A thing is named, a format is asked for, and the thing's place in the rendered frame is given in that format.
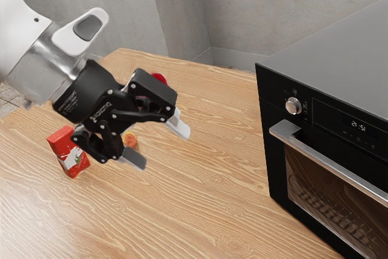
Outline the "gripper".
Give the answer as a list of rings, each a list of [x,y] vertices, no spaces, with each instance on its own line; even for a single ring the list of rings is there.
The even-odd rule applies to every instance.
[[[123,133],[134,123],[153,121],[165,124],[175,135],[187,140],[190,127],[180,119],[177,97],[176,91],[143,69],[135,69],[124,86],[89,59],[52,106],[64,118],[78,124],[70,139],[97,162],[115,160],[142,171],[147,165],[146,158],[125,146],[117,133]]]

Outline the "orange yellow fruit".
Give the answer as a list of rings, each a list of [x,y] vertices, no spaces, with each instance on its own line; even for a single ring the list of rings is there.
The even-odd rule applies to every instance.
[[[121,138],[122,138],[123,144],[126,147],[138,150],[138,139],[137,139],[136,135],[132,131],[130,131],[130,130],[125,131],[121,135]]]

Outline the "red round fruit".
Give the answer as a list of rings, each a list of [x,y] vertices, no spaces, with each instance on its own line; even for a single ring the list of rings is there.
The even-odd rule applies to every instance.
[[[151,74],[154,78],[156,78],[158,81],[162,82],[163,84],[168,86],[168,82],[166,78],[161,73],[152,73]]]

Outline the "red juice carton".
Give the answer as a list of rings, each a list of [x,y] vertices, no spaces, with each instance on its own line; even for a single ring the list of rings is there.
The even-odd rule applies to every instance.
[[[73,128],[63,126],[46,138],[53,153],[56,155],[64,173],[70,178],[76,178],[90,167],[87,154],[70,138]]]

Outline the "black oven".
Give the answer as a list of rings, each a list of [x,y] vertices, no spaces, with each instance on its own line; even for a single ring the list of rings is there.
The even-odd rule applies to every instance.
[[[388,0],[256,63],[270,197],[348,259],[388,259]]]

